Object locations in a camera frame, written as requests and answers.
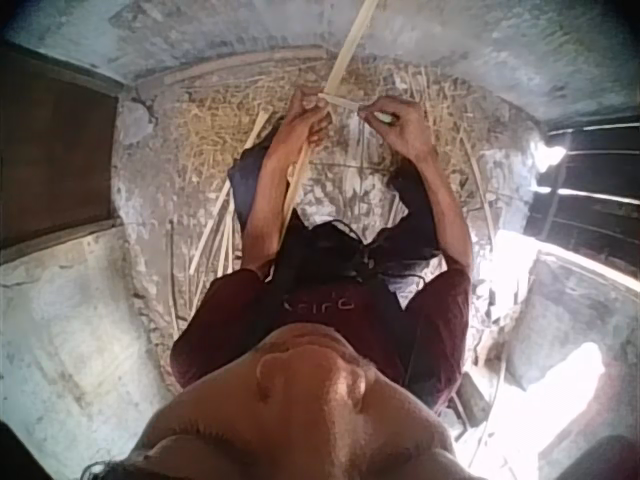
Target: maroon shirt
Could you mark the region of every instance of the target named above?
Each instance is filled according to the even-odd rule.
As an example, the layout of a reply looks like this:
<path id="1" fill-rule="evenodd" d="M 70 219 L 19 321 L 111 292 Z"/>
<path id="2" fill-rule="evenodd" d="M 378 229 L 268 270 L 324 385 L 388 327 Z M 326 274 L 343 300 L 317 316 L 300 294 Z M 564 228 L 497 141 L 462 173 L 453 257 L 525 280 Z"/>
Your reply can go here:
<path id="1" fill-rule="evenodd" d="M 171 368 L 183 388 L 233 360 L 233 352 L 237 352 L 252 329 L 251 306 L 264 288 L 260 277 L 248 269 L 212 282 L 171 350 Z M 416 293 L 402 313 L 412 322 L 421 323 L 418 348 L 436 366 L 435 410 L 446 404 L 461 377 L 469 298 L 469 276 L 460 269 L 450 269 Z M 404 369 L 395 345 L 377 320 L 372 294 L 366 285 L 336 283 L 286 297 L 275 328 L 305 322 L 334 328 L 384 375 L 402 383 Z"/>

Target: person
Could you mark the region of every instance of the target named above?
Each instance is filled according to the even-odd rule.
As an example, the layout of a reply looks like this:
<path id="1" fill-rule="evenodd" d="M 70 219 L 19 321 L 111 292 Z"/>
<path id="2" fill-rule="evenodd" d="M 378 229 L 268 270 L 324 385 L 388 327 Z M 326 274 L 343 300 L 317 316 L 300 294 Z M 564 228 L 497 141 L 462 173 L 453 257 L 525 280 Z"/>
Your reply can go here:
<path id="1" fill-rule="evenodd" d="M 297 89 L 280 127 L 229 172 L 241 268 L 212 282 L 173 345 L 184 390 L 125 460 L 83 478 L 473 478 L 437 417 L 461 377 L 471 238 L 422 108 L 381 97 L 359 111 L 403 157 L 396 226 L 365 245 L 294 212 L 281 240 L 287 169 L 331 123 L 318 92 Z M 402 308 L 399 285 L 439 253 L 446 271 Z"/>

